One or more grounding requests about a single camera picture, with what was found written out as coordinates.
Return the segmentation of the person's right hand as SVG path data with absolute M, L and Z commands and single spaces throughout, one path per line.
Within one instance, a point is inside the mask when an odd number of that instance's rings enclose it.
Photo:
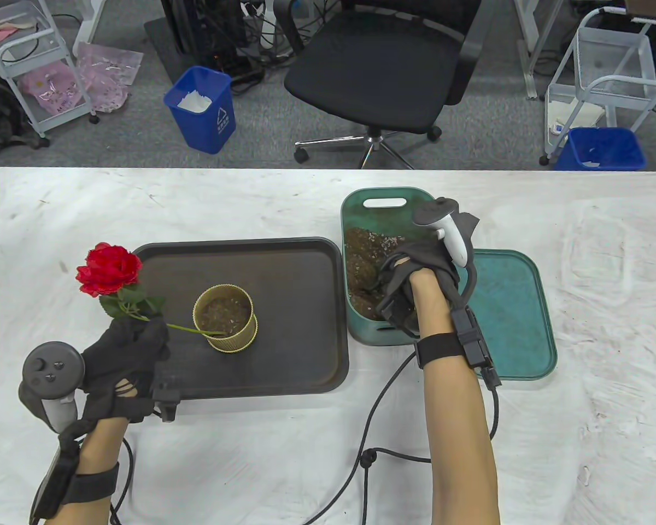
M 420 337 L 420 330 L 410 277 L 420 270 L 433 271 L 436 290 L 443 293 L 452 307 L 465 307 L 459 288 L 460 276 L 444 243 L 435 240 L 402 243 L 388 255 L 380 269 L 378 283 L 383 298 L 376 312 L 412 339 Z

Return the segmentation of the person's left hand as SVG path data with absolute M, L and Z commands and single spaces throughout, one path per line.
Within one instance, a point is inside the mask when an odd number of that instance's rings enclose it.
M 83 420 L 127 418 L 140 423 L 153 413 L 151 384 L 155 366 L 167 360 L 169 332 L 163 317 L 143 322 L 131 317 L 114 318 L 101 337 L 81 355 L 86 393 Z

